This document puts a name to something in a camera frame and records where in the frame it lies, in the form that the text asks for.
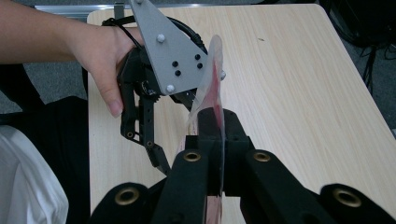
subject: black wire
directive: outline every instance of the black wire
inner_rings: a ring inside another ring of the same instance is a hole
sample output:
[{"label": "black wire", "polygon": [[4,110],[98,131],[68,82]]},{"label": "black wire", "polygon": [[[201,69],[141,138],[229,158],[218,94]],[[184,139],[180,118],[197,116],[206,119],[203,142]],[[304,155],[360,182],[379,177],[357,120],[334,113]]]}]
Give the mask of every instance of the black wire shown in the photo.
[{"label": "black wire", "polygon": [[[185,33],[191,41],[198,46],[205,54],[207,54],[207,50],[204,44],[204,41],[202,41],[202,38],[195,33],[188,25],[183,23],[182,21],[178,21],[176,19],[173,19],[171,17],[167,17],[169,21],[171,21],[179,30],[181,30],[183,33]],[[107,21],[103,21],[102,25],[117,25],[120,28],[122,25],[127,24],[127,23],[134,23],[136,20],[134,19],[134,16],[129,16],[129,17],[124,17],[118,20],[115,20],[113,18],[108,19]]]},{"label": "black wire", "polygon": [[364,68],[362,79],[366,84],[367,89],[373,95],[373,67],[375,61],[377,46],[372,46],[369,59],[367,60],[366,67]]},{"label": "black wire", "polygon": [[393,44],[388,44],[388,46],[385,48],[385,51],[384,51],[384,58],[385,58],[386,60],[395,60],[396,57],[394,57],[394,58],[389,58],[388,55],[387,55],[388,52],[390,52],[390,53],[396,53],[396,50],[392,51],[392,50],[390,50],[390,47],[396,48],[396,46],[394,46]]},{"label": "black wire", "polygon": [[118,26],[120,27],[120,29],[126,34],[128,35],[128,37],[132,40],[132,42],[134,42],[134,45],[139,48],[142,49],[142,46],[139,44],[139,42],[137,42],[137,40],[131,35],[131,33],[129,33],[129,31],[127,31],[125,29],[125,27],[122,26],[122,23],[120,23],[119,21],[117,21],[114,18],[110,18],[107,21],[103,21],[102,25],[104,26],[108,26],[108,25],[113,25],[113,26]]},{"label": "black wire", "polygon": [[319,0],[319,4],[325,10],[327,16],[329,17],[330,22],[332,23],[332,26],[334,27],[335,31],[341,38],[343,38],[346,42],[348,42],[349,44],[352,44],[354,46],[357,46],[360,48],[368,47],[368,44],[365,43],[364,41],[356,39],[353,35],[350,35],[350,34],[347,34],[346,32],[344,32],[343,29],[332,18],[332,16],[330,15],[330,13],[332,11],[332,0]]},{"label": "black wire", "polygon": [[364,57],[370,55],[371,51],[368,52],[368,53],[366,53],[366,54],[363,54],[364,52],[366,52],[367,49],[368,49],[367,47],[366,47],[366,48],[363,48],[363,49],[361,50],[361,55],[359,55],[359,57],[364,58]]}]

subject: human hand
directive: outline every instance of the human hand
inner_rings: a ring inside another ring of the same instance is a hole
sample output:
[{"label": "human hand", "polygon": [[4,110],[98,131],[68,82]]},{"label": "human hand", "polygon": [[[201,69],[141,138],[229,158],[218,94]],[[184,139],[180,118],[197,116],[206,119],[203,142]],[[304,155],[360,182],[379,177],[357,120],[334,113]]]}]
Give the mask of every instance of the human hand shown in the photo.
[{"label": "human hand", "polygon": [[[136,28],[128,28],[131,35],[140,43],[141,36]],[[90,29],[76,36],[71,49],[81,65],[92,77],[105,100],[113,117],[118,117],[123,109],[120,97],[117,73],[126,54],[135,47],[132,40],[118,27],[99,27],[90,25]]]}]

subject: wooden table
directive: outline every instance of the wooden table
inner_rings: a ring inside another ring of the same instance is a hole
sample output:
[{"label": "wooden table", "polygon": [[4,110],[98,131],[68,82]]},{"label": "wooden table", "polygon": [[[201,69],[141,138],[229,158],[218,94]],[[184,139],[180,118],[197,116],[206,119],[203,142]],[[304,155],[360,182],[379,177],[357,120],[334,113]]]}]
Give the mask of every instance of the wooden table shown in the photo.
[{"label": "wooden table", "polygon": [[[164,8],[208,45],[223,41],[223,106],[236,112],[256,148],[275,153],[308,189],[342,183],[396,217],[396,141],[325,12],[317,5]],[[100,24],[111,10],[93,12]],[[150,187],[163,178],[146,150],[120,135],[90,79],[92,209],[120,183]],[[172,162],[187,110],[155,105],[156,142]],[[223,223],[243,223],[238,199],[225,199]]]}]

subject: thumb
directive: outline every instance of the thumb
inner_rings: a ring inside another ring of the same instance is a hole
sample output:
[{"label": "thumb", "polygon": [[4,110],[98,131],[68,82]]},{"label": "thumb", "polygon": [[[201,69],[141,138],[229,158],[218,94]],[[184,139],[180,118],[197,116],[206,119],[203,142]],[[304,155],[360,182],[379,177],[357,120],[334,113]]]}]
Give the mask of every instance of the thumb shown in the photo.
[{"label": "thumb", "polygon": [[104,99],[111,115],[116,118],[122,113],[123,104],[120,96],[120,89],[116,79],[116,68],[114,70],[101,70],[92,73],[96,86]]}]

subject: white sleeve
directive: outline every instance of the white sleeve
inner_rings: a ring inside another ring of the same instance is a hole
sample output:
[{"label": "white sleeve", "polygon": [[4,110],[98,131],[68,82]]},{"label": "white sleeve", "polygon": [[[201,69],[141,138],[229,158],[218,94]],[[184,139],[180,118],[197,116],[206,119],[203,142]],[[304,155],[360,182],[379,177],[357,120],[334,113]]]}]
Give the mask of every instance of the white sleeve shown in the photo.
[{"label": "white sleeve", "polygon": [[0,223],[65,223],[61,184],[20,131],[0,126]]}]

